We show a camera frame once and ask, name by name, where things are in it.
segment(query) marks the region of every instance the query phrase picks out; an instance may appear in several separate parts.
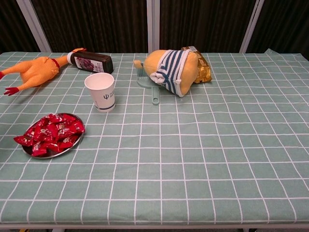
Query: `table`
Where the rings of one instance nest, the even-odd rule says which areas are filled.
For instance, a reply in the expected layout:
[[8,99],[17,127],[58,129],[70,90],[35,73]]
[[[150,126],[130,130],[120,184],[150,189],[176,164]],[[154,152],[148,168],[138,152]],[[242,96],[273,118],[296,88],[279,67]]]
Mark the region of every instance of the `table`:
[[[39,56],[9,52],[0,70]],[[0,96],[0,228],[309,227],[309,62],[300,54],[203,53],[210,83],[179,98],[137,85],[112,57],[116,107],[100,113],[66,66],[52,81]],[[18,86],[19,74],[0,81]],[[49,113],[73,113],[82,142],[33,159],[13,138]]]

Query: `metal plate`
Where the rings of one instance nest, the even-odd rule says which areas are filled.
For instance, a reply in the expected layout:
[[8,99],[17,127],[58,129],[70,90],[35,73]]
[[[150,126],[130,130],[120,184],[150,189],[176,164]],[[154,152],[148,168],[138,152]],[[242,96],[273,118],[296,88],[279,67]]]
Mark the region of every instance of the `metal plate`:
[[[82,121],[78,116],[76,116],[76,115],[69,114],[69,113],[58,113],[58,114],[70,115],[70,116],[76,118],[77,120],[81,121],[81,123],[83,124],[83,121]],[[35,159],[51,159],[51,158],[53,158],[53,157],[61,156],[61,155],[65,154],[66,152],[68,152],[70,149],[74,148],[78,143],[81,142],[82,137],[83,137],[83,134],[84,134],[84,132],[81,133],[81,134],[79,135],[78,139],[75,141],[75,143],[73,144],[72,147],[66,148],[64,151],[59,152],[59,153],[47,149],[46,155],[45,155],[45,156],[42,156],[42,157],[40,157],[40,156],[33,156],[33,155],[32,155],[32,146],[22,146],[22,148],[23,148],[23,151],[24,151],[27,155],[31,156],[32,158],[35,158]]]

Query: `rubber chicken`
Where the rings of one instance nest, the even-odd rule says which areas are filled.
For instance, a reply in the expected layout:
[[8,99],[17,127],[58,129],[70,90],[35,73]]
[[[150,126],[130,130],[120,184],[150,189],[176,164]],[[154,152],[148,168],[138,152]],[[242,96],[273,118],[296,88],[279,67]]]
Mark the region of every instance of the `rubber chicken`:
[[[84,48],[76,48],[73,52],[84,50]],[[0,79],[10,73],[20,73],[23,84],[18,87],[6,88],[5,95],[11,96],[21,90],[36,87],[48,80],[51,80],[59,73],[62,66],[68,63],[67,56],[56,59],[49,57],[39,57],[34,60],[22,61],[8,69],[0,71]]]

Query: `white paper cup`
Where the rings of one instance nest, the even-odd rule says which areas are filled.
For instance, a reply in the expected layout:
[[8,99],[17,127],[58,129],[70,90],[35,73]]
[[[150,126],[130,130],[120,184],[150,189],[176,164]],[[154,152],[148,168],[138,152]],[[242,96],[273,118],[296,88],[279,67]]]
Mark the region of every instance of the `white paper cup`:
[[99,72],[85,79],[93,102],[100,112],[109,112],[115,108],[114,77],[109,73]]

